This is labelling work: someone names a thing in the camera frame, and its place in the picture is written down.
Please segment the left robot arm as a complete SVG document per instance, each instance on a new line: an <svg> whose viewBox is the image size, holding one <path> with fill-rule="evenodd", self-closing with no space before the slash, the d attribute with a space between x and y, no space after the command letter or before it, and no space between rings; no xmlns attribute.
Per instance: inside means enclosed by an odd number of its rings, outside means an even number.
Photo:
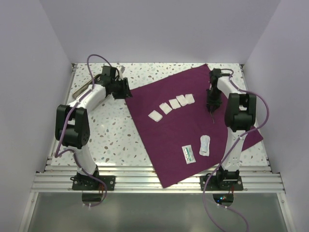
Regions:
<svg viewBox="0 0 309 232"><path fill-rule="evenodd" d="M64 152L72 153L77 165L77 173L71 178L73 190L97 190L105 184L100 179L98 166L89 150L90 126L88 114L106 97L115 100L132 96L128 79L123 77L118 67L103 66L102 72L92 78L88 87L67 105L56 109L55 138L59 142L55 157Z"/></svg>

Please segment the stainless steel tray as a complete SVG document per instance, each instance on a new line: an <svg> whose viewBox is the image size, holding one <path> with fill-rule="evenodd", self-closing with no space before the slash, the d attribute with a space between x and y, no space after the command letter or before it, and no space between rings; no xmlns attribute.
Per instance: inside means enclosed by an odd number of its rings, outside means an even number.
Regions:
<svg viewBox="0 0 309 232"><path fill-rule="evenodd" d="M84 92L87 92L88 90L92 89L92 79L86 81L84 84L82 84L81 87L79 87L76 91L73 92L72 98L75 100L77 99L80 95L83 95Z"/></svg>

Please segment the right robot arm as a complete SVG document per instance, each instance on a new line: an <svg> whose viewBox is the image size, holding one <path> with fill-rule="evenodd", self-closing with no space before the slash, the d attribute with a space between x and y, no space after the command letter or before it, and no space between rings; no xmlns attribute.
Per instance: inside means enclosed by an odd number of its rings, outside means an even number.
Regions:
<svg viewBox="0 0 309 232"><path fill-rule="evenodd" d="M207 110L214 113L222 104L222 94L227 97L224 121L227 127L225 154L215 175L205 176L206 191L243 190L239 175L239 160L247 132L255 124L256 96L241 92L230 82L231 69L210 71L210 88L207 89Z"/></svg>

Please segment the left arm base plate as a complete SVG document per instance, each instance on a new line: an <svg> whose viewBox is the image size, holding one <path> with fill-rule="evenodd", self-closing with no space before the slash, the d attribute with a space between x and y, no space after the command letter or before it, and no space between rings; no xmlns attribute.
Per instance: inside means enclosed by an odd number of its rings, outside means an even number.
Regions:
<svg viewBox="0 0 309 232"><path fill-rule="evenodd" d="M75 175L70 178L72 181L72 190L91 191L107 190L113 191L115 186L114 175L99 175L97 181L86 175Z"/></svg>

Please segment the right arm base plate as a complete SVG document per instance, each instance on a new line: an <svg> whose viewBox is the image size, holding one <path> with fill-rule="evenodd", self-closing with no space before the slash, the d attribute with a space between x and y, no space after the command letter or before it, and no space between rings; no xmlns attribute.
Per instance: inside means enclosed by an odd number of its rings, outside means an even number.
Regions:
<svg viewBox="0 0 309 232"><path fill-rule="evenodd" d="M212 176L207 183L206 191L242 191L244 190L242 179L218 181L216 176Z"/></svg>

